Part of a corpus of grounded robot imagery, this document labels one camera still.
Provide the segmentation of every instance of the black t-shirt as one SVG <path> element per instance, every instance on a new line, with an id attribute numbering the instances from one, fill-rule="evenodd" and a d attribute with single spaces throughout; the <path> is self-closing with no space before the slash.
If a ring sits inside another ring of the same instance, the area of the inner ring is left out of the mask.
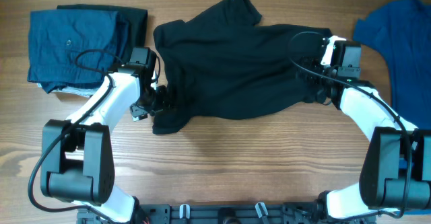
<path id="1" fill-rule="evenodd" d="M 158 26 L 156 48 L 165 63 L 173 110 L 154 118 L 153 133 L 179 131 L 193 116 L 245 119 L 297 102 L 315 101 L 317 87 L 297 77 L 290 62 L 321 58 L 329 29 L 255 26 L 261 14 L 249 0 L 223 0 L 189 22 Z"/>

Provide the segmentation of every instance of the blue cloth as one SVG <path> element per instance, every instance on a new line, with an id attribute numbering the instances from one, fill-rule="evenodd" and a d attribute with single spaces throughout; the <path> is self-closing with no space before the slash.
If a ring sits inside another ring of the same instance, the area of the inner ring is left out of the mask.
<path id="1" fill-rule="evenodd" d="M 40 83 L 46 93 L 65 86 L 84 89 L 98 87 L 103 82 L 103 76 L 76 67 L 75 57 L 87 49 L 103 49 L 121 56 L 128 31 L 129 22 L 117 11 L 32 11 L 27 80 Z M 79 63 L 105 71 L 114 63 L 114 58 L 91 52 L 80 57 Z"/>
<path id="2" fill-rule="evenodd" d="M 392 108 L 431 129 L 431 6 L 420 0 L 391 2 L 358 20 L 353 39 L 385 58 Z"/>

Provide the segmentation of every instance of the wood grain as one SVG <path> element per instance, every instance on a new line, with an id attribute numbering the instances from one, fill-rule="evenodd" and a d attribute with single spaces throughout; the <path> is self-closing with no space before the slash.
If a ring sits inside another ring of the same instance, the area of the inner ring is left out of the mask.
<path id="1" fill-rule="evenodd" d="M 50 214 L 28 201 L 28 176 L 40 156 L 41 130 L 63 119 L 85 99 L 60 100 L 26 81 L 29 12 L 59 4 L 95 3 L 146 8 L 152 31 L 172 20 L 189 20 L 220 0 L 0 0 L 0 223 L 75 223 L 75 213 Z M 251 0 L 261 25 L 330 28 L 351 38 L 358 18 L 391 0 Z M 387 68 L 363 47 L 362 78 L 390 102 Z M 126 113 L 112 134 L 116 184 L 142 203 L 280 203 L 313 200 L 324 190 L 358 181 L 368 143 L 353 121 L 334 107 L 296 104 L 251 120 L 196 117 L 179 133 L 152 134 L 150 119 Z M 65 206 L 41 195 L 51 207 Z M 382 218 L 379 223 L 423 223 L 429 217 Z"/>

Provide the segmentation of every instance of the black cable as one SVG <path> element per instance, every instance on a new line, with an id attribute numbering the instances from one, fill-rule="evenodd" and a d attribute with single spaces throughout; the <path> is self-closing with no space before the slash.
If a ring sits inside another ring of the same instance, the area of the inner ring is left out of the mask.
<path id="1" fill-rule="evenodd" d="M 297 33 L 297 35 L 293 36 L 290 39 L 290 41 L 288 42 L 288 45 L 287 45 L 288 48 L 289 48 L 290 43 L 293 41 L 293 39 L 295 39 L 297 36 L 299 36 L 301 34 L 318 34 L 318 35 L 322 36 L 323 38 L 325 37 L 324 35 L 322 35 L 319 32 L 299 32 L 299 33 Z M 406 175 L 405 183 L 404 183 L 404 191 L 403 191 L 403 199 L 402 199 L 402 203 L 401 203 L 401 208 L 400 208 L 398 214 L 391 213 L 391 212 L 388 212 L 388 211 L 382 211 L 382 210 L 379 210 L 379 211 L 377 211 L 377 213 L 373 213 L 373 214 L 374 215 L 385 214 L 385 215 L 388 215 L 388 216 L 396 218 L 396 219 L 402 218 L 402 216 L 404 215 L 405 210 L 407 209 L 407 199 L 408 199 L 408 195 L 409 195 L 409 186 L 410 186 L 410 180 L 411 180 L 412 153 L 411 153 L 411 143 L 410 143 L 410 140 L 409 140 L 409 135 L 408 135 L 407 130 L 405 129 L 403 123 L 400 121 L 400 117 L 398 115 L 396 115 L 394 113 L 394 111 L 392 111 L 392 109 L 389 106 L 387 106 L 382 100 L 378 99 L 372 93 L 368 93 L 367 91 L 361 89 L 360 87 L 358 87 L 356 85 L 352 85 L 350 83 L 347 83 L 347 82 L 344 82 L 344 81 L 341 81 L 341 80 L 338 80 L 338 79 L 334 79 L 334 78 L 322 75 L 320 73 L 315 73 L 315 72 L 313 72 L 311 70 L 308 70 L 308 69 L 300 66 L 298 63 L 296 63 L 295 61 L 293 61 L 292 58 L 290 58 L 290 57 L 288 57 L 288 58 L 300 70 L 303 70 L 303 71 L 305 71 L 305 72 L 307 72 L 309 74 L 312 74 L 312 75 L 319 76 L 319 77 L 321 77 L 323 79 L 327 79 L 327 80 L 330 80 L 330 81 L 333 81 L 333 82 L 340 83 L 340 84 L 342 84 L 344 86 L 347 86 L 347 87 L 352 87 L 352 88 L 358 90 L 359 92 L 365 94 L 366 96 L 372 98 L 374 101 L 376 101 L 377 103 L 379 103 L 393 117 L 394 122 L 396 122 L 399 125 L 399 127 L 401 128 L 401 136 L 403 137 L 402 140 L 404 141 L 405 150 L 407 152 L 407 175 Z M 355 216 L 355 217 L 350 217 L 348 219 L 351 219 L 351 218 L 353 218 L 353 219 L 359 219 L 359 218 L 364 218 L 364 217 L 369 217 L 369 214 L 367 214 L 367 215 L 358 215 L 358 216 Z"/>
<path id="2" fill-rule="evenodd" d="M 157 56 L 156 55 L 156 58 L 157 58 L 157 60 L 158 60 L 158 64 L 159 64 L 159 70 L 158 70 L 158 73 L 156 74 L 156 77 L 154 78 L 154 79 L 152 79 L 151 80 L 151 82 L 152 83 L 158 83 L 158 80 L 159 80 L 159 77 L 160 77 L 160 71 L 161 71 L 161 67 L 160 67 L 160 58 L 159 58 L 159 56 Z M 137 102 L 138 102 L 139 100 L 137 100 L 133 105 L 131 105 L 130 107 L 129 107 L 129 109 L 130 109 L 130 111 L 131 111 L 131 109 L 132 109 L 132 106 L 136 106 L 136 107 L 138 107 L 139 109 L 141 109 L 141 110 L 145 110 L 145 111 L 147 111 L 144 107 L 142 107 L 142 106 L 140 106 Z"/>
<path id="3" fill-rule="evenodd" d="M 80 205 L 80 206 L 74 206 L 74 207 L 65 207 L 65 208 L 58 208 L 58 209 L 52 209 L 52 208 L 48 208 L 48 207 L 44 207 L 41 204 L 39 204 L 36 199 L 34 198 L 34 193 L 33 193 L 33 185 L 34 185 L 34 180 L 36 178 L 36 174 L 40 168 L 40 166 L 42 165 L 43 161 L 46 159 L 46 157 L 48 156 L 48 154 L 54 149 L 54 147 L 58 144 L 58 142 L 60 140 L 62 140 L 66 135 L 68 135 L 73 129 L 76 128 L 76 126 L 81 123 L 83 120 L 85 120 L 87 117 L 90 116 L 90 114 L 100 105 L 100 103 L 103 102 L 103 100 L 108 96 L 108 94 L 110 93 L 110 91 L 113 88 L 113 80 L 112 77 L 104 72 L 101 71 L 99 69 L 93 69 L 90 67 L 86 67 L 83 65 L 78 64 L 78 59 L 84 55 L 87 54 L 89 52 L 101 52 L 101 53 L 105 53 L 105 54 L 109 54 L 110 56 L 114 57 L 116 60 L 120 61 L 122 64 L 124 64 L 124 62 L 122 62 L 122 60 L 116 56 L 115 54 L 102 50 L 102 49 L 89 49 L 89 50 L 85 50 L 81 53 L 79 53 L 76 58 L 75 58 L 75 65 L 79 68 L 82 69 L 87 69 L 90 71 L 94 71 L 94 72 L 98 72 L 103 74 L 103 76 L 108 77 L 109 80 L 109 85 L 108 85 L 108 89 L 104 92 L 104 94 L 102 95 L 102 97 L 86 112 L 84 113 L 78 120 L 76 120 L 71 126 L 67 127 L 47 148 L 46 150 L 42 153 L 42 155 L 40 156 L 40 159 L 38 160 L 38 162 L 36 163 L 36 165 L 34 166 L 34 169 L 32 171 L 32 174 L 30 175 L 30 179 L 28 181 L 28 198 L 30 199 L 30 202 L 38 209 L 42 210 L 42 211 L 46 211 L 46 212 L 50 212 L 50 213 L 58 213 L 58 212 L 63 212 L 63 211 L 72 211 L 72 210 L 77 210 L 77 209 L 87 209 L 89 211 L 92 211 L 93 213 L 95 213 L 96 215 L 100 215 L 102 218 L 114 223 L 114 221 L 112 221 L 111 219 L 109 219 L 109 217 L 99 213 L 98 211 L 94 210 L 93 208 L 86 206 L 86 205 Z"/>

